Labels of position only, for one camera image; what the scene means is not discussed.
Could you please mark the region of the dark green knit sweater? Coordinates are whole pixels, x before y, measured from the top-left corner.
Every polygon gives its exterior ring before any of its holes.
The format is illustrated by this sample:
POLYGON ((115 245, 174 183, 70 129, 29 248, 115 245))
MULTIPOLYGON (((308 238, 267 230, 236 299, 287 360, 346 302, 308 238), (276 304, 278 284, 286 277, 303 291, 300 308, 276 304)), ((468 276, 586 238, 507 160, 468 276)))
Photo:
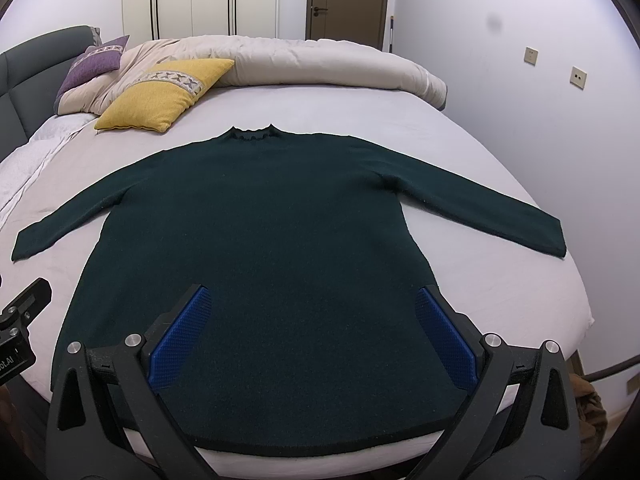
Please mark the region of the dark green knit sweater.
POLYGON ((56 351, 146 330, 193 284, 213 312, 164 396, 201 448, 310 457, 444 429, 464 400, 416 317, 434 283, 409 196, 451 221, 563 257, 557 218, 382 146, 232 129, 161 151, 18 233, 11 258, 98 214, 56 351))

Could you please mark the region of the dark grey upholstered headboard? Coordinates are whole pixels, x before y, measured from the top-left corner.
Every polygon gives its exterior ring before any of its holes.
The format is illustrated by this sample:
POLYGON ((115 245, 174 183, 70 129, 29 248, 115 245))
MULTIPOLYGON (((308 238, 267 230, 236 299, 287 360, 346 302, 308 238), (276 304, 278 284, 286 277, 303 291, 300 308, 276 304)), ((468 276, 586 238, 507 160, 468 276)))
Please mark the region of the dark grey upholstered headboard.
POLYGON ((101 42, 100 30, 67 27, 29 39, 0 58, 0 157, 25 145, 53 114, 54 98, 73 60, 101 42))

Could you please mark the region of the yellow patterned cushion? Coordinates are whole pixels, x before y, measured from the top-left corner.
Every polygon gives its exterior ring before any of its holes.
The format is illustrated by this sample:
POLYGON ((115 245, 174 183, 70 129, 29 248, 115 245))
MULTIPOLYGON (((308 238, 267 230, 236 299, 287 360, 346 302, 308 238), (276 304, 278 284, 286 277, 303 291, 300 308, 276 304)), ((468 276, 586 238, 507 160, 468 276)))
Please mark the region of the yellow patterned cushion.
POLYGON ((158 63, 104 110, 94 128, 165 133, 233 66, 234 61, 230 58, 191 58, 158 63))

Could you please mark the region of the purple patterned cushion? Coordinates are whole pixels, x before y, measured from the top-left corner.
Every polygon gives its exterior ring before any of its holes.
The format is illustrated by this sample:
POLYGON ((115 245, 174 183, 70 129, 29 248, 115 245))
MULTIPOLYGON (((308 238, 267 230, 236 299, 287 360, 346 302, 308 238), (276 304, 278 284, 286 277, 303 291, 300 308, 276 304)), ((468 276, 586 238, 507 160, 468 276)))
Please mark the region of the purple patterned cushion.
POLYGON ((58 104, 68 90, 85 84, 94 77, 118 70, 128 40, 129 36, 125 35, 99 46, 89 46, 83 54, 75 58, 54 99, 54 111, 58 111, 58 104))

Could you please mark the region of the beige duvet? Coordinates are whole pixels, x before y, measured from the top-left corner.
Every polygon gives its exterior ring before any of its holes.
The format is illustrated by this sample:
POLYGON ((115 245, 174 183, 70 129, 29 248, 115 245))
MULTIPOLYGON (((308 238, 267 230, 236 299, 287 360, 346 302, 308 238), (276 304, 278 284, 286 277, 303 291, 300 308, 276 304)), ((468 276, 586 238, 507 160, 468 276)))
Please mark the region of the beige duvet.
POLYGON ((448 87, 424 67, 350 41, 204 35, 151 40, 124 52, 120 69, 96 76, 54 101, 55 114, 102 114, 142 74, 161 62, 230 58, 221 87, 329 84, 409 92, 443 110, 448 87))

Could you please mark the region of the brown wooden door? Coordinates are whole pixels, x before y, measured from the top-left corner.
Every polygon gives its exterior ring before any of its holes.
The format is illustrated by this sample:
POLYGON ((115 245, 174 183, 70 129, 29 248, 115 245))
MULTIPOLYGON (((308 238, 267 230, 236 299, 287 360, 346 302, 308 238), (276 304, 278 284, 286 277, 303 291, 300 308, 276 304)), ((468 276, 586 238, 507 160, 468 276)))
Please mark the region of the brown wooden door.
POLYGON ((306 37, 382 49, 388 0, 307 0, 306 37))

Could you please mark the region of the beige wall socket near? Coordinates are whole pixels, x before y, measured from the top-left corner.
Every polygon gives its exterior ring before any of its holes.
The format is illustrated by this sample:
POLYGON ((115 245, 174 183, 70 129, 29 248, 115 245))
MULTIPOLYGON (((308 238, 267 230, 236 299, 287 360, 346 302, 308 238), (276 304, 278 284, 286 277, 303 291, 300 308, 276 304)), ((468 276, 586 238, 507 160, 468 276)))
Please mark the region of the beige wall socket near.
POLYGON ((584 90, 586 86, 586 80, 587 73, 580 68, 573 66, 572 70, 570 71, 570 83, 580 90, 584 90))

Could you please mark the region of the beige wall socket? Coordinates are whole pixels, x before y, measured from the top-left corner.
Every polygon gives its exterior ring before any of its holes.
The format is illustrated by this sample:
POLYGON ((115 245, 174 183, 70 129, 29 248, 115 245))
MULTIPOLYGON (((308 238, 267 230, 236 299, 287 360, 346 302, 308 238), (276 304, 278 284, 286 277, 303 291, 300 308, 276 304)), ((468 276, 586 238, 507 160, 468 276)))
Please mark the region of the beige wall socket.
POLYGON ((535 66, 538 60, 538 51, 531 47, 526 47, 524 52, 524 62, 535 66))
POLYGON ((570 83, 580 90, 584 90, 586 86, 586 80, 587 73, 580 68, 573 66, 572 70, 570 71, 570 83))

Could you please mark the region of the beige wall socket far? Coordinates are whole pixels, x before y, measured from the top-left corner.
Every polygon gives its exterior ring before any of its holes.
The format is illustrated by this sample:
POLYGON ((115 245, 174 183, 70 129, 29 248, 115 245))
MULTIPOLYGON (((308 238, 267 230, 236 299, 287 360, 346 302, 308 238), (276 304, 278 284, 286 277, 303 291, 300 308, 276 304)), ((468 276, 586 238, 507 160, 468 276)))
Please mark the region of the beige wall socket far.
POLYGON ((524 52, 524 62, 535 66, 538 60, 538 51, 531 47, 526 47, 524 52))

